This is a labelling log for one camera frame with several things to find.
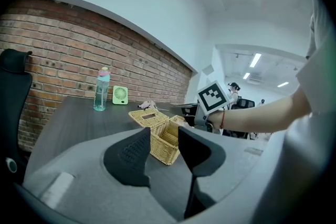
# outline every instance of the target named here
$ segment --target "sleeve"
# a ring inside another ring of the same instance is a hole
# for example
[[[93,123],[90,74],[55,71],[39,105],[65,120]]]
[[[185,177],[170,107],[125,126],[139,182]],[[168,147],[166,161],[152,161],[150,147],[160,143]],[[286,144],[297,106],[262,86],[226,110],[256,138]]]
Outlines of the sleeve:
[[[310,19],[310,43],[309,43],[309,49],[306,54],[306,59],[308,60],[315,51],[316,51],[315,27],[314,27],[314,15],[312,15]]]
[[[330,35],[297,73],[312,112],[336,111],[336,38]]]
[[[336,111],[336,30],[323,1],[312,3],[317,51],[297,73],[297,79],[312,112]]]

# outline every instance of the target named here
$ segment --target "fluorescent light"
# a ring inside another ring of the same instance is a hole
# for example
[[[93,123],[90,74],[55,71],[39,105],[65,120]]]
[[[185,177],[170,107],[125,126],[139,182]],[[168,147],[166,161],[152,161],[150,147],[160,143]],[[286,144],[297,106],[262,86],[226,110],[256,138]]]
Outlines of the fluorescent light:
[[[282,87],[282,86],[287,85],[288,83],[289,83],[289,82],[285,82],[285,83],[283,83],[283,84],[278,85],[278,87],[280,88],[280,87]]]
[[[247,79],[249,75],[250,75],[250,73],[246,73],[245,76],[243,77],[243,79]]]
[[[261,57],[261,54],[256,54],[256,55],[254,56],[254,59],[253,59],[251,65],[250,65],[250,67],[255,67],[256,64],[257,64],[257,62],[259,61],[260,57]]]

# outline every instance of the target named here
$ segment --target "green fan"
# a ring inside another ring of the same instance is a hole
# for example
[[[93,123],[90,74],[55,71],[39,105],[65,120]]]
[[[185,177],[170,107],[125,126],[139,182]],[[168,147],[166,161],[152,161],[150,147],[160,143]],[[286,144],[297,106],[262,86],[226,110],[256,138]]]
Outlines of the green fan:
[[[113,86],[113,104],[128,104],[128,90],[126,87]]]

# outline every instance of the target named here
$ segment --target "chair backrest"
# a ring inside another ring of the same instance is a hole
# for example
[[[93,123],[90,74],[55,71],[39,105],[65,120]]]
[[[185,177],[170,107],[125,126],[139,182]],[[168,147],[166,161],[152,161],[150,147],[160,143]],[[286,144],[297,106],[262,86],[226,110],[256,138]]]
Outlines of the chair backrest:
[[[216,172],[224,163],[226,155],[221,146],[194,134],[184,127],[178,128],[178,139],[181,155],[192,172],[189,198],[184,213],[186,219],[207,208],[199,201],[200,198],[208,200],[208,206],[214,204],[206,194],[197,189],[195,181],[198,177],[210,176]]]
[[[151,129],[146,127],[110,146],[104,154],[104,166],[124,185],[150,187],[150,179],[144,173],[150,151]]]
[[[15,180],[22,182],[27,161],[21,156],[17,143],[19,119],[32,82],[25,72],[31,52],[6,49],[0,55],[0,137],[6,158],[15,161]]]
[[[239,98],[237,100],[237,103],[232,105],[231,109],[249,109],[249,108],[254,108],[255,107],[255,102],[243,98]]]

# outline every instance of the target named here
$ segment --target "gray desk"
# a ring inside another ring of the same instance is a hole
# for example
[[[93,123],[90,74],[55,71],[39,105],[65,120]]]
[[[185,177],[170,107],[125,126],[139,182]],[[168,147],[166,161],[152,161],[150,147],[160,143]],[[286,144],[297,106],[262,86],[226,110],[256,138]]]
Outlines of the gray desk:
[[[38,138],[25,178],[78,143],[139,128],[128,116],[128,112],[138,109],[138,104],[113,105],[108,101],[106,110],[98,112],[93,109],[92,99],[66,97]],[[169,109],[170,104],[159,103],[157,107]],[[169,111],[162,113],[173,116]],[[151,177],[154,198],[176,220],[182,220],[191,184],[191,173],[182,156],[166,166],[150,155],[145,173]]]
[[[106,110],[98,112],[92,107],[92,99],[66,97],[37,140],[28,162],[25,178],[78,143],[139,128],[139,125],[128,116],[128,112],[138,109],[138,104],[131,102],[128,105],[113,105],[109,101]],[[162,109],[170,107],[167,103],[159,103],[157,106]],[[169,117],[173,116],[169,111],[162,111],[162,113]],[[222,144],[220,143],[222,140],[224,144],[225,141],[230,140],[233,145],[244,142],[238,138],[215,134],[208,134],[207,138],[219,144]],[[255,145],[259,149],[265,146],[264,143],[256,141],[245,141],[245,143],[249,146]],[[232,153],[231,161],[226,162],[213,177],[197,180],[200,189],[208,193],[214,201],[220,201],[239,185],[259,159],[259,156],[244,153],[243,150],[232,152],[233,148],[227,146],[223,147],[228,153]],[[192,175],[182,155],[171,166],[164,165],[150,155],[145,173],[151,177],[153,197],[176,220],[183,220]],[[220,188],[214,188],[213,180],[221,182]]]

